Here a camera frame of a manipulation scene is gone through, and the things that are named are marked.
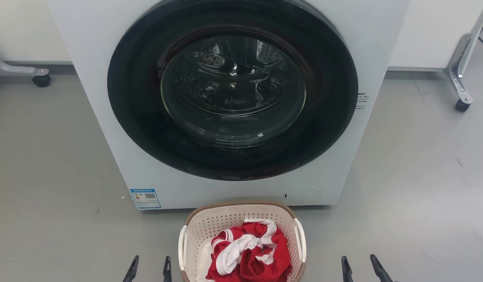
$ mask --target clothes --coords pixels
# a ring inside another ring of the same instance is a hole
[[[287,239],[271,220],[222,230],[212,248],[208,274],[198,282],[286,282],[292,271]]]

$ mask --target white handle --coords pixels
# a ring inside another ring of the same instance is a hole
[[[184,258],[186,257],[186,254],[184,253],[184,245],[186,245],[186,230],[187,226],[184,225],[182,229],[180,230],[179,234],[179,267],[180,270],[183,271],[185,270],[185,263],[184,263]]]
[[[304,236],[304,229],[297,218],[294,218],[299,230],[299,241],[301,242],[301,261],[306,262],[306,237]]]

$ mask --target perforated basket wall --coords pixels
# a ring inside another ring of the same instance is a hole
[[[185,281],[195,281],[198,266],[198,252],[202,244],[227,228],[240,226],[245,218],[269,219],[276,223],[288,241],[292,273],[288,281],[299,281],[304,273],[301,261],[301,241],[294,221],[294,213],[277,203],[226,203],[206,206],[195,210],[187,220],[185,249]]]

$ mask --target door glass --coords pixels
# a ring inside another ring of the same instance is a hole
[[[163,103],[186,132],[228,148],[256,146],[284,132],[306,100],[299,67],[264,41],[202,39],[181,50],[161,80]]]

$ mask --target washing machine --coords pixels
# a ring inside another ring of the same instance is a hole
[[[408,1],[49,6],[137,208],[174,209],[335,204]]]

